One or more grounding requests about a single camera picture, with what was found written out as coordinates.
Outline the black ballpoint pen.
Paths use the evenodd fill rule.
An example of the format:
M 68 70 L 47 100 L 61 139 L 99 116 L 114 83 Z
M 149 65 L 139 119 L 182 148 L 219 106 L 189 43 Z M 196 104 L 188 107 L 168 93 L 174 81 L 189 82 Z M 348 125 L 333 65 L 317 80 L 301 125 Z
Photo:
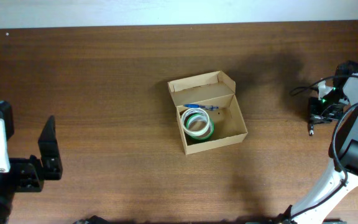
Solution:
M 314 135 L 314 126 L 313 126 L 313 124 L 308 125 L 308 133 L 309 133 L 309 136 Z

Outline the brown cardboard box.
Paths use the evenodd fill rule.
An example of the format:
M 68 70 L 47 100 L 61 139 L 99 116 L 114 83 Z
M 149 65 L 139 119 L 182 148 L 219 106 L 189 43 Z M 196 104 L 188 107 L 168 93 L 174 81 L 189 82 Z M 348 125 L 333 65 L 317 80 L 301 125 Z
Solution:
M 236 98 L 236 83 L 222 71 L 205 73 L 168 82 L 176 107 L 177 123 L 185 154 L 228 146 L 242 142 L 248 134 Z M 214 132 L 206 141 L 198 141 L 184 132 L 182 114 L 186 104 L 214 105 L 218 110 L 205 110 L 214 123 Z

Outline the green tape roll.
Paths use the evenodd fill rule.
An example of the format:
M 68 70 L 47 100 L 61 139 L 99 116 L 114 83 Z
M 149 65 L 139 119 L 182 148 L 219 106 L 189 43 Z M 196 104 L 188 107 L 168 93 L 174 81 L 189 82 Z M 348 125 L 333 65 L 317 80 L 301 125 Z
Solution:
M 186 119 L 186 128 L 190 131 L 201 131 L 206 126 L 208 126 L 208 130 L 205 133 L 197 136 L 191 136 L 191 138 L 195 140 L 206 141 L 209 139 L 214 132 L 214 123 L 212 120 L 208 123 L 206 117 L 199 113 L 192 114 Z

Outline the cream masking tape roll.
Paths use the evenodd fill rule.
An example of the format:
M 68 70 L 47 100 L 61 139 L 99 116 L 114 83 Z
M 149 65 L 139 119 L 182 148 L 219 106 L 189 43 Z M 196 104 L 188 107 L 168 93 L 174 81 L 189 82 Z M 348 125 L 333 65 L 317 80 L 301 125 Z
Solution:
M 192 131 L 186 127 L 186 119 L 189 118 L 192 114 L 200 114 L 205 120 L 206 120 L 206 126 L 203 129 L 200 129 L 199 131 Z M 211 120 L 209 117 L 209 114 L 201 108 L 190 108 L 187 109 L 181 116 L 181 124 L 183 126 L 184 132 L 187 133 L 189 136 L 201 136 L 204 133 L 206 133 L 209 129 L 209 126 L 211 124 Z

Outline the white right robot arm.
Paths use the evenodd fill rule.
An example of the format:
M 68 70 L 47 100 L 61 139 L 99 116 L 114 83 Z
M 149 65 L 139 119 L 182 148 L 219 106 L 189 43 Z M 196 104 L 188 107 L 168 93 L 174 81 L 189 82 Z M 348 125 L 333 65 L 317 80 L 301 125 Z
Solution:
M 317 124 L 336 122 L 328 149 L 329 163 L 316 185 L 294 205 L 290 205 L 273 223 L 326 223 L 326 217 L 352 190 L 358 187 L 358 63 L 346 61 L 329 77 L 309 87 L 301 86 L 295 96 L 310 89 L 316 97 L 308 99 L 308 132 Z

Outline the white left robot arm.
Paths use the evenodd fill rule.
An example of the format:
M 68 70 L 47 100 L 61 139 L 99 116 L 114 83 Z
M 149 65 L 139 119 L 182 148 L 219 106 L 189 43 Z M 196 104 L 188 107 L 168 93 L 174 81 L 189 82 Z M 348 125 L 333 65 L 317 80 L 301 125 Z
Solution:
M 60 180 L 63 174 L 54 116 L 48 118 L 39 136 L 40 158 L 10 157 L 7 142 L 13 135 L 12 106 L 0 100 L 0 224 L 9 222 L 16 193 L 41 192 L 46 180 Z

